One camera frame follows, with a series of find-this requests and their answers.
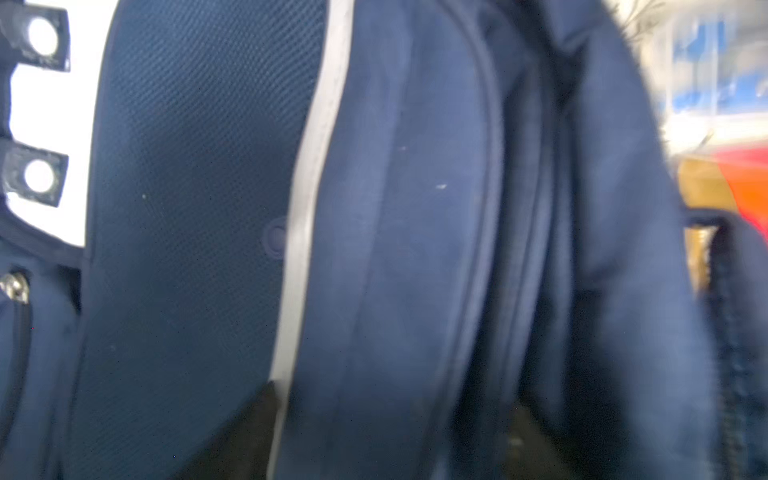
black tab with hole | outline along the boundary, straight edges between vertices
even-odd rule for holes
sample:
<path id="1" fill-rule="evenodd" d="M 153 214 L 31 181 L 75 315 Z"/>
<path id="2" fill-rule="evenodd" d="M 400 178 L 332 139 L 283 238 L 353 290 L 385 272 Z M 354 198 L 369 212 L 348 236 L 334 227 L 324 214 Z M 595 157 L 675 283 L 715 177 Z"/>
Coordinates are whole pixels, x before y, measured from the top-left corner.
<path id="1" fill-rule="evenodd" d="M 69 157 L 52 151 L 41 150 L 18 144 L 6 138 L 0 138 L 0 161 L 2 161 L 3 194 L 17 194 L 22 198 L 41 204 L 58 207 L 64 179 L 67 176 Z M 51 168 L 53 181 L 46 191 L 32 190 L 25 179 L 29 164 L 43 161 Z"/>
<path id="2" fill-rule="evenodd" d="M 56 31 L 58 43 L 50 54 L 37 51 L 30 39 L 29 27 L 35 21 L 47 22 Z M 66 10 L 0 2 L 0 62 L 69 71 L 69 42 Z"/>

blue backpack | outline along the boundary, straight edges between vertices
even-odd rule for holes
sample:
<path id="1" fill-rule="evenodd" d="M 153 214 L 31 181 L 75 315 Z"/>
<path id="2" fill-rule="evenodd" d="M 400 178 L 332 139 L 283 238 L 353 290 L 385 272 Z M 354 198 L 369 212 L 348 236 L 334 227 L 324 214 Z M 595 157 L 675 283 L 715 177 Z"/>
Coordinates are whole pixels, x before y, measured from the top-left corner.
<path id="1" fill-rule="evenodd" d="M 74 26 L 0 2 L 51 209 L 10 78 Z M 121 0 L 84 247 L 2 203 L 0 267 L 3 479 L 768 475 L 768 251 L 684 208 L 598 0 Z"/>

navy blue bag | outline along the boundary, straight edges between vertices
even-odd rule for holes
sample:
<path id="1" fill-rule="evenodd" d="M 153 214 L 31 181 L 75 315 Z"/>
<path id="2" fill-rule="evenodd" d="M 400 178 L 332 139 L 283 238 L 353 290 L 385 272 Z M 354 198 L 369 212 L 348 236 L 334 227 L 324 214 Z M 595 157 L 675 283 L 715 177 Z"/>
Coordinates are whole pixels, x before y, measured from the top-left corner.
<path id="1" fill-rule="evenodd" d="M 0 213 L 2 479 L 768 471 L 768 251 L 685 211 L 598 0 L 121 0 L 84 249 Z"/>

circular mark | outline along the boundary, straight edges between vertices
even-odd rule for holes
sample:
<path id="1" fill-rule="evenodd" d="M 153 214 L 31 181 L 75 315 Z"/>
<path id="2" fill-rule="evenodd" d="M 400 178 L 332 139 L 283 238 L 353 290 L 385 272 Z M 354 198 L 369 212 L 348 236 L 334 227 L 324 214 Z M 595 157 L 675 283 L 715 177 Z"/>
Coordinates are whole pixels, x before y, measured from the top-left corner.
<path id="1" fill-rule="evenodd" d="M 282 260 L 286 252 L 286 218 L 278 217 L 264 227 L 261 244 L 267 255 Z"/>
<path id="2" fill-rule="evenodd" d="M 24 169 L 24 182 L 30 190 L 44 194 L 53 187 L 56 176 L 48 162 L 33 160 Z"/>
<path id="3" fill-rule="evenodd" d="M 46 18 L 35 17 L 29 22 L 27 39 L 32 48 L 43 57 L 50 57 L 58 50 L 58 33 Z"/>

white circle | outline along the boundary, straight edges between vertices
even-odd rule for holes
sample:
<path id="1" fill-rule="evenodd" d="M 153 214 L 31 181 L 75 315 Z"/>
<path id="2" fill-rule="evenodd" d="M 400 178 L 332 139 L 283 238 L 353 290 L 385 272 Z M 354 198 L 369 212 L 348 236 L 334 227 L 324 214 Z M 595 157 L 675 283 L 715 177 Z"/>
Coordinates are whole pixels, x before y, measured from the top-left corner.
<path id="1" fill-rule="evenodd" d="M 43 194 L 53 187 L 55 175 L 48 162 L 33 160 L 24 170 L 24 181 L 30 190 Z"/>
<path id="2" fill-rule="evenodd" d="M 35 17 L 29 22 L 27 39 L 32 48 L 44 57 L 50 57 L 58 49 L 56 28 L 46 18 Z"/>

